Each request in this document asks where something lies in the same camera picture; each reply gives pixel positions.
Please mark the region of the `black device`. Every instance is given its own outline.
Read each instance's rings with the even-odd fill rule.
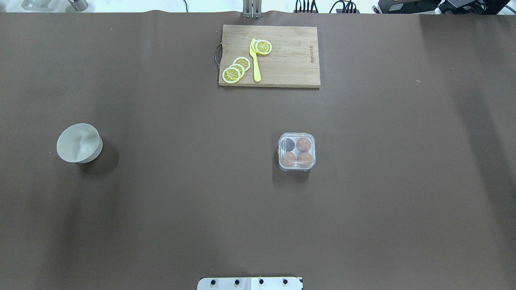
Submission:
[[[379,0],[383,14],[411,14],[433,11],[441,0]]]
[[[509,0],[446,0],[439,5],[443,14],[490,14],[496,15]]]

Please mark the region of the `cutting board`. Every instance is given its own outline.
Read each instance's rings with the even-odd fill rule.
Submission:
[[[253,79],[253,59],[249,55],[249,44],[253,38],[265,39],[272,44],[270,54],[258,55],[258,66],[262,75],[259,83]],[[222,72],[239,56],[249,58],[251,68],[237,83],[228,84],[222,80]],[[219,85],[319,88],[321,80],[317,27],[224,25]]]

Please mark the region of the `knife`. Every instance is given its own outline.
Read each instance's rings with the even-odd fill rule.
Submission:
[[[251,44],[249,45],[249,55],[253,58],[253,78],[254,81],[259,83],[262,80],[262,75],[260,74],[260,68],[258,67],[258,59],[256,57],[256,52],[253,50],[253,43],[256,39],[251,40]]]

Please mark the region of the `white cup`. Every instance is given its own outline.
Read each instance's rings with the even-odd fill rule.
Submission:
[[[102,138],[90,124],[68,127],[57,139],[57,154],[67,162],[87,163],[102,151]]]

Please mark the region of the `lemon slice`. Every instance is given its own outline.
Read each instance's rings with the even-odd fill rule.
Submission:
[[[251,62],[249,61],[249,58],[243,56],[235,58],[235,60],[233,60],[233,63],[237,63],[243,66],[244,71],[249,70],[249,68],[251,67]]]
[[[229,67],[238,69],[238,71],[240,72],[240,78],[242,78],[244,76],[244,74],[246,73],[246,68],[244,68],[244,66],[242,66],[239,63],[234,63],[234,64],[230,65]]]
[[[267,55],[272,51],[272,44],[265,39],[257,39],[253,44],[254,51],[261,55]]]
[[[242,74],[235,67],[228,67],[222,72],[222,79],[228,84],[234,84],[240,80]]]

